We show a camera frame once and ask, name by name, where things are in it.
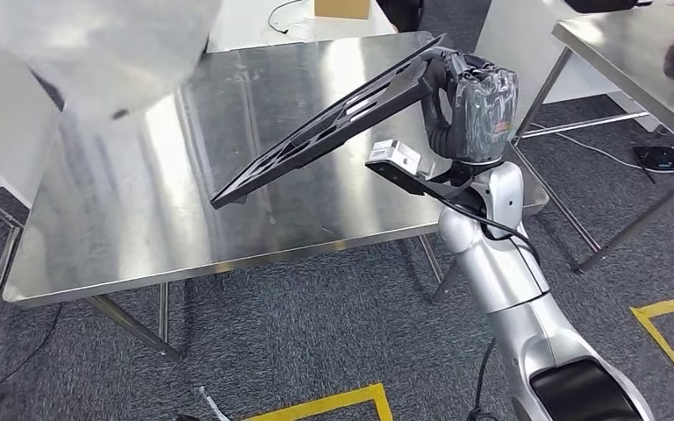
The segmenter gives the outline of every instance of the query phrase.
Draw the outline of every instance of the reflective tabletop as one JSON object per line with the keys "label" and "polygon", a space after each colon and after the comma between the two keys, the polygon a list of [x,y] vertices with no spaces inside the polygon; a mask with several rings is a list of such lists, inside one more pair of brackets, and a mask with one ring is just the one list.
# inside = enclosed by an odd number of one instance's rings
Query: reflective tabletop
{"label": "reflective tabletop", "polygon": [[567,19],[553,34],[674,132],[674,4]]}
{"label": "reflective tabletop", "polygon": [[64,115],[4,300],[57,303],[434,231],[439,203],[363,165],[378,140],[430,153],[418,104],[244,204],[209,203],[256,155],[431,38],[209,54],[131,127],[87,135]]}

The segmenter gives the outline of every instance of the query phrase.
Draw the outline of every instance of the transparent plastic sheet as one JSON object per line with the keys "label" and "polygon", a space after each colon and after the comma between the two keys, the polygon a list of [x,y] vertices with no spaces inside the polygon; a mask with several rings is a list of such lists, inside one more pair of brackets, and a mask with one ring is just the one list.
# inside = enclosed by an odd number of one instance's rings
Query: transparent plastic sheet
{"label": "transparent plastic sheet", "polygon": [[489,66],[462,79],[456,91],[458,108],[465,111],[465,139],[460,155],[469,163],[501,157],[513,128],[518,104],[518,76]]}
{"label": "transparent plastic sheet", "polygon": [[0,0],[0,46],[53,84],[82,120],[171,93],[204,51],[219,0]]}

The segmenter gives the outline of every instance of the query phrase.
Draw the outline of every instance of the gray carpet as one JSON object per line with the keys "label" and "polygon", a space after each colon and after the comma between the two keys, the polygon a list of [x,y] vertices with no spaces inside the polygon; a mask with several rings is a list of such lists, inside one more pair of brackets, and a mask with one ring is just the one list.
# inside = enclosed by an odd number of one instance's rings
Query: gray carpet
{"label": "gray carpet", "polygon": [[[428,0],[425,27],[470,49],[487,6]],[[547,106],[539,122],[616,112],[610,100],[594,97]],[[572,135],[625,160],[632,143],[674,144],[633,122]],[[640,171],[557,137],[523,149],[598,240],[674,186],[672,175],[657,176],[654,185]],[[2,190],[0,202],[14,204]],[[565,314],[635,382],[657,419],[674,420],[674,366],[629,311],[674,298],[674,210],[585,275],[571,265],[587,249],[556,208],[527,220],[527,229]],[[0,227],[0,250],[5,233]],[[432,240],[447,267],[450,254],[437,236]],[[434,286],[416,239],[177,282],[171,343],[185,358],[176,364],[87,304],[66,303],[46,348],[0,386],[0,420],[170,420],[178,413],[213,419],[195,392],[201,385],[237,420],[375,382],[385,386],[395,419],[462,419],[491,334],[468,287],[460,284],[433,306]],[[112,296],[149,326],[157,297],[156,288]],[[56,311],[0,303],[0,377],[39,344]],[[656,323],[674,346],[674,316]],[[500,420],[513,419],[496,354],[482,402]],[[373,411],[363,404],[309,419],[376,419]]]}

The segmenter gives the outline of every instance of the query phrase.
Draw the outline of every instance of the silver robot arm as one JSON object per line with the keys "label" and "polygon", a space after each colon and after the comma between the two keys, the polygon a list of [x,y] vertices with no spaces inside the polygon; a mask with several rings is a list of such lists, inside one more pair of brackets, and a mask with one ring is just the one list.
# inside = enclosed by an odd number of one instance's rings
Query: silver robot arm
{"label": "silver robot arm", "polygon": [[[634,384],[564,316],[527,240],[523,176],[502,161],[517,76],[448,48],[421,57],[430,62],[425,79],[433,91],[422,100],[428,141],[453,161],[451,169],[430,178],[434,166],[427,162],[434,160],[396,140],[376,143],[366,166],[407,192],[446,204],[441,236],[494,331],[518,419],[654,419]],[[439,89],[448,97],[450,122]]]}
{"label": "silver robot arm", "polygon": [[[400,142],[374,145],[366,165],[404,189],[426,175],[419,154]],[[429,189],[437,186],[427,179]],[[521,222],[523,177],[511,162],[474,175],[457,199],[482,218],[516,227]],[[453,196],[452,190],[427,191]],[[474,205],[473,198],[483,205]],[[505,365],[513,408],[521,421],[653,420],[642,394],[590,346],[564,316],[530,247],[508,232],[484,226],[446,207],[439,220],[455,265],[490,322]]]}

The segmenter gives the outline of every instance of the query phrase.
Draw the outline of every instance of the black tray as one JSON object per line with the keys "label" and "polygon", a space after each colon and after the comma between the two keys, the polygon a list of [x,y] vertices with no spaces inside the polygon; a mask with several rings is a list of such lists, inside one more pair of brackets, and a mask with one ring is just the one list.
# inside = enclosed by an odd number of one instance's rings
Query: black tray
{"label": "black tray", "polygon": [[381,123],[431,94],[423,78],[427,62],[419,55],[433,46],[445,46],[441,35],[366,82],[258,156],[212,200],[219,209],[280,176],[314,162],[350,138]]}

